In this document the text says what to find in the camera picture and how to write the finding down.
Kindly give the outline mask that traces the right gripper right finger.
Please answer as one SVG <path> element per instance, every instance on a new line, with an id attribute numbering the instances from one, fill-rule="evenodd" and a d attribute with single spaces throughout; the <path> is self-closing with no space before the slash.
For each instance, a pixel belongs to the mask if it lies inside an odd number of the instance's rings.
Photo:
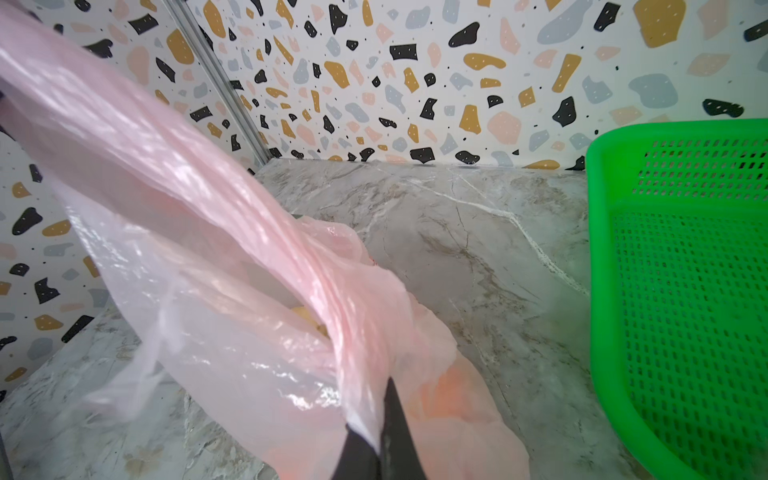
<path id="1" fill-rule="evenodd" d="M 392 378 L 384 397 L 384 424 L 379 453 L 380 478 L 384 480 L 425 480 L 407 419 Z"/>

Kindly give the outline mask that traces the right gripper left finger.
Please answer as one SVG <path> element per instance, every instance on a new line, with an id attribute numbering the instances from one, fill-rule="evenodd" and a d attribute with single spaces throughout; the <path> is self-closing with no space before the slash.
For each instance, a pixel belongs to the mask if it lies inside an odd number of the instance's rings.
<path id="1" fill-rule="evenodd" d="M 347 436 L 331 479 L 379 480 L 380 468 L 376 451 L 362 436 L 347 427 Z"/>

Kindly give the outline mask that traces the pink plastic bag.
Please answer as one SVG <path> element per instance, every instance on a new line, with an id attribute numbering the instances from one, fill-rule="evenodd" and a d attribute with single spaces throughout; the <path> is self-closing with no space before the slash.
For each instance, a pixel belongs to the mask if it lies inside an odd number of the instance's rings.
<path id="1" fill-rule="evenodd" d="M 169 374 L 280 478 L 331 479 L 347 427 L 379 457 L 392 378 L 426 479 L 529 477 L 449 328 L 354 230 L 289 214 L 176 111 L 13 1 L 1 92 L 3 127 L 141 339 L 91 409 L 132 419 Z"/>

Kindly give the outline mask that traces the green plastic basket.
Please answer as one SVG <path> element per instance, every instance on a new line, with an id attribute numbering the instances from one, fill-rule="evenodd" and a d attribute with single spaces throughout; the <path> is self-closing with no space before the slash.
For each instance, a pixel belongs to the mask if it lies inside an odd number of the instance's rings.
<path id="1" fill-rule="evenodd" d="M 596 395 L 658 479 L 767 475 L 767 123 L 627 126 L 586 155 Z"/>

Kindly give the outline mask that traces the left corner aluminium post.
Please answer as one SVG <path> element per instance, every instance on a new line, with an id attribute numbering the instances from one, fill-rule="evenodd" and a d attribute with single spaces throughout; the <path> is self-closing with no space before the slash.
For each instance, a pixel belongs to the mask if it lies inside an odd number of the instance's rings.
<path id="1" fill-rule="evenodd" d="M 248 108 L 240 98 L 238 90 L 235 90 L 232 86 L 223 65 L 219 61 L 214 48 L 206 40 L 206 35 L 203 33 L 203 29 L 195 18 L 188 2 L 170 0 L 164 1 L 164 4 L 180 28 L 181 33 L 189 42 L 192 51 L 199 59 L 202 69 L 210 77 L 213 89 L 221 97 L 226 109 L 232 115 L 233 124 L 242 131 L 243 142 L 248 145 L 252 152 L 251 157 L 253 160 L 250 168 L 257 172 L 269 163 L 272 156 L 259 137 L 258 130 L 251 120 Z"/>

